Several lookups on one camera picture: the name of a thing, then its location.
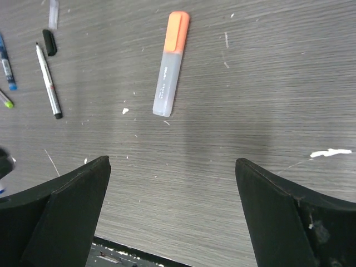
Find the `black white marker pen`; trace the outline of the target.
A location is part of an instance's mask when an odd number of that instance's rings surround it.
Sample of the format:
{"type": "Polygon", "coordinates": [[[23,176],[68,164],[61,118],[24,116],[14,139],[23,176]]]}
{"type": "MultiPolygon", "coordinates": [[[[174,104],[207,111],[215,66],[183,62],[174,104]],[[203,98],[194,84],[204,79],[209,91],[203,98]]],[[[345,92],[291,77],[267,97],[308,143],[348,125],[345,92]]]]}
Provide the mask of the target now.
{"type": "Polygon", "coordinates": [[[38,43],[36,43],[36,54],[38,57],[39,65],[42,71],[42,76],[43,80],[45,82],[48,98],[51,104],[51,109],[53,112],[53,115],[55,116],[56,119],[61,119],[63,117],[62,111],[60,108],[60,104],[55,92],[55,87],[52,81],[50,69],[48,67],[47,61],[45,59],[45,56],[43,54],[43,51],[41,47],[39,46],[38,43]]]}

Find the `black pen cap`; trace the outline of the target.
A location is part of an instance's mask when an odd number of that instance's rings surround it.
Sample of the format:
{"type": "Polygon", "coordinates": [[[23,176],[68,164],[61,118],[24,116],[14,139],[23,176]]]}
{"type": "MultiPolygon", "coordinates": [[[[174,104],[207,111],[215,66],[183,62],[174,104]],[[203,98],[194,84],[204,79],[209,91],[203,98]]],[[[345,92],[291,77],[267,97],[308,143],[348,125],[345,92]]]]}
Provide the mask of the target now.
{"type": "Polygon", "coordinates": [[[48,29],[42,30],[43,39],[48,56],[54,56],[57,53],[57,46],[53,33],[48,29]]]}

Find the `white pen black tip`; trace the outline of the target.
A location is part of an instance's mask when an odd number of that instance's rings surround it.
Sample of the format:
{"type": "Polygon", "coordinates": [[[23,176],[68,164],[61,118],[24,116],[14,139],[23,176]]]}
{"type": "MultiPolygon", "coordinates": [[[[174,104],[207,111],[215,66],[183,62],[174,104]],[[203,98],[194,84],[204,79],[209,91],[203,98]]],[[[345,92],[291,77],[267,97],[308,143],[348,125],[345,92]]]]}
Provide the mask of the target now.
{"type": "Polygon", "coordinates": [[[0,179],[12,172],[16,166],[16,160],[9,154],[7,150],[1,147],[0,152],[0,179]]]}

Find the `translucent highlighter body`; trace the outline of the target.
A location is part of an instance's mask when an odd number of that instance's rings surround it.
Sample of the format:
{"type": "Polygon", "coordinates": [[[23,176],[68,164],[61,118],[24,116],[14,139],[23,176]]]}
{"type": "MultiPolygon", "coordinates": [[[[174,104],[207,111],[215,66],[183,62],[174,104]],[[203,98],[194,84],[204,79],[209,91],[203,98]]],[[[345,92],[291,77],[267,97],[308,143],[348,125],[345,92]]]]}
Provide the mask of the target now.
{"type": "Polygon", "coordinates": [[[169,117],[171,115],[181,61],[182,54],[180,53],[164,52],[162,54],[154,104],[152,107],[153,114],[163,117],[169,117]]]}

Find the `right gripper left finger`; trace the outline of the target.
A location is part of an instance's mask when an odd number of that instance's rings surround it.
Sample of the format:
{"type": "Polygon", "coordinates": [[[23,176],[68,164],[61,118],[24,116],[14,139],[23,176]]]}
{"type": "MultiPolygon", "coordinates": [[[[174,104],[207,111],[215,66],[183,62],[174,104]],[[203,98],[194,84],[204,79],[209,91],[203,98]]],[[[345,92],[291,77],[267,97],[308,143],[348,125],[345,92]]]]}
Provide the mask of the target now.
{"type": "Polygon", "coordinates": [[[110,173],[101,156],[1,198],[1,266],[85,266],[110,173]]]}

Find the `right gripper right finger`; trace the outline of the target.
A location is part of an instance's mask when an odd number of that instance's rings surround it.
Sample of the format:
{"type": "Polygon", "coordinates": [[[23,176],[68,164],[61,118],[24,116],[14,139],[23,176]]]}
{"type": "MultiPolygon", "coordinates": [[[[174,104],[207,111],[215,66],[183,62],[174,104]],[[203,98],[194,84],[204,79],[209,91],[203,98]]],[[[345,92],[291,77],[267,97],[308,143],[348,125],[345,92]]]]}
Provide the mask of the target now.
{"type": "Polygon", "coordinates": [[[355,203],[237,159],[236,182],[258,266],[355,266],[355,203]]]}

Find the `orange highlighter cap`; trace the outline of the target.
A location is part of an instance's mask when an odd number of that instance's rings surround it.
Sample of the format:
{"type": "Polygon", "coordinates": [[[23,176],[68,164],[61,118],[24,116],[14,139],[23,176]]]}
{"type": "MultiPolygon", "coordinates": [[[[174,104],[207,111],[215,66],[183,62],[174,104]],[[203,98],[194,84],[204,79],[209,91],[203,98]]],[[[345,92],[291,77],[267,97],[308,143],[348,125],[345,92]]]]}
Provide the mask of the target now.
{"type": "Polygon", "coordinates": [[[184,11],[174,11],[169,15],[164,42],[165,53],[183,54],[189,28],[190,15],[184,11]]]}

